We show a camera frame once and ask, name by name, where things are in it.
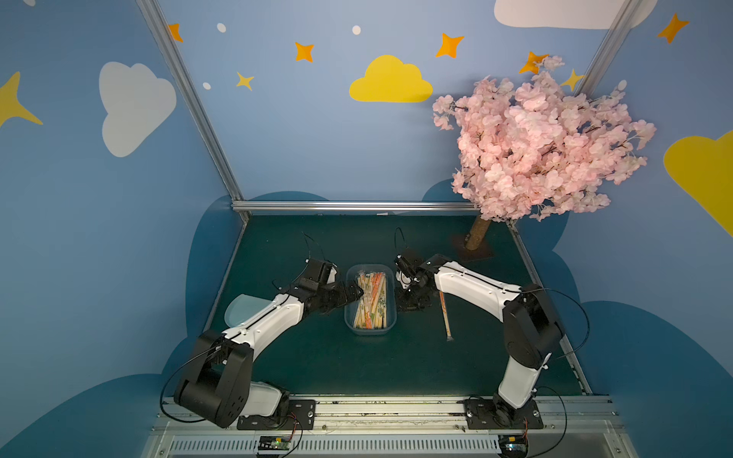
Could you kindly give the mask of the red striped chopsticks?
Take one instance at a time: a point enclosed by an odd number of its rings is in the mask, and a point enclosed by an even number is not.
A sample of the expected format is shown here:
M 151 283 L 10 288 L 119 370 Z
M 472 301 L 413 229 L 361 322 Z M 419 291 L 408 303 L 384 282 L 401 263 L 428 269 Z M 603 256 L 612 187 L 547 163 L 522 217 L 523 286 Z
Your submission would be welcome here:
M 450 329 L 450 319 L 449 319 L 445 294 L 443 291 L 438 291 L 438 294 L 439 294 L 439 300 L 441 304 L 441 310 L 442 310 L 443 321 L 444 321 L 444 326 L 445 326 L 445 331 L 446 331 L 446 336 L 447 336 L 447 342 L 453 342 L 454 337 L 452 337 L 452 330 Z

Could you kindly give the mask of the clear plastic storage box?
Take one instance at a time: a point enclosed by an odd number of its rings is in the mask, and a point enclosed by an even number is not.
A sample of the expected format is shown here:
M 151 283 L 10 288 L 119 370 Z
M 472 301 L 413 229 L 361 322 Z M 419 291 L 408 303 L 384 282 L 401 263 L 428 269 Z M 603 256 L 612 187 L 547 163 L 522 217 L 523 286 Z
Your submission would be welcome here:
M 358 336 L 385 335 L 397 322 L 395 276 L 387 265 L 357 264 L 347 271 L 363 296 L 345 307 L 345 323 Z

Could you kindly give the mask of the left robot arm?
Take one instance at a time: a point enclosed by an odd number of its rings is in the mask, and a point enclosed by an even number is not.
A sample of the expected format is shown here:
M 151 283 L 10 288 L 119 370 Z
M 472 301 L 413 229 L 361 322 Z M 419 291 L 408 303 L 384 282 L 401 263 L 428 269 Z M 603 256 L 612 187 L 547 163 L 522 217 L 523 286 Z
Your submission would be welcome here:
M 254 383 L 254 362 L 310 313 L 344 307 L 363 295 L 357 282 L 340 279 L 334 263 L 308 261 L 294 283 L 252 318 L 225 331 L 208 330 L 198 337 L 192 356 L 179 369 L 175 404 L 218 427 L 229 427 L 242 416 L 283 417 L 284 391 Z

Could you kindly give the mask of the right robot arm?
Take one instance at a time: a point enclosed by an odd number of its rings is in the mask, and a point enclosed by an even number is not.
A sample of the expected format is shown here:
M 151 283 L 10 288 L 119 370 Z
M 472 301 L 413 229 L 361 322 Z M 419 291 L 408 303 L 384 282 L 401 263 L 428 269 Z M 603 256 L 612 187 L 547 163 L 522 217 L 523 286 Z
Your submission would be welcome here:
M 503 324 L 509 355 L 491 400 L 465 401 L 470 429 L 543 429 L 534 390 L 540 373 L 565 336 L 557 309 L 536 284 L 521 287 L 490 279 L 442 255 L 423 260 L 412 250 L 395 258 L 397 301 L 419 309 L 440 295 L 453 295 Z

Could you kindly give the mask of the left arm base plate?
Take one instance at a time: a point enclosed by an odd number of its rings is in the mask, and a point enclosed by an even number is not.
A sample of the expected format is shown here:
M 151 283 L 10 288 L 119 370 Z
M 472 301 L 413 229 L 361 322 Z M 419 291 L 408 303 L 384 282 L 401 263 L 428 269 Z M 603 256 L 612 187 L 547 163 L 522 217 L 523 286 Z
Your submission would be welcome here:
M 298 431 L 312 431 L 317 403 L 313 399 L 288 399 L 270 416 L 241 416 L 238 431 L 285 431 L 297 425 Z

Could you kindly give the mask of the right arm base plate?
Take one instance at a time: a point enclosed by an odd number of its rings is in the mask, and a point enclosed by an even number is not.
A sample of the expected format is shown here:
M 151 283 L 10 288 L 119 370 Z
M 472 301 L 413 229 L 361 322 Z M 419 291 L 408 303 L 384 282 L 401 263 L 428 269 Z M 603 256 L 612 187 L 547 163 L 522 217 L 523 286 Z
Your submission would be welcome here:
M 513 408 L 501 399 L 470 397 L 463 401 L 466 422 L 472 431 L 479 429 L 544 429 L 536 401 Z

